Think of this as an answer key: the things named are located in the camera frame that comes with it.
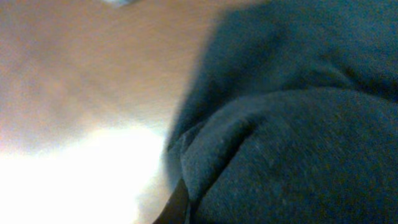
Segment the dark green t-shirt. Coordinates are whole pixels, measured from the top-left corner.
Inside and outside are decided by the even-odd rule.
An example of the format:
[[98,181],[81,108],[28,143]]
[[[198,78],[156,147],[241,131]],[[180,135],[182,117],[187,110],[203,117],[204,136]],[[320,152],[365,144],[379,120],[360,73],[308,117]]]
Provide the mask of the dark green t-shirt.
[[397,2],[227,11],[167,168],[186,223],[396,223]]

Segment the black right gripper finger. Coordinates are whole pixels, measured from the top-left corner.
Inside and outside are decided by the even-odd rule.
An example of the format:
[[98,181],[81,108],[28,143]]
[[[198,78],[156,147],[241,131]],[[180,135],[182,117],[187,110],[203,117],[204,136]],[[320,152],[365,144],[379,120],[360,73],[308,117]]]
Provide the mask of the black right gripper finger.
[[180,179],[160,215],[153,224],[184,224],[189,208],[188,189],[183,179]]

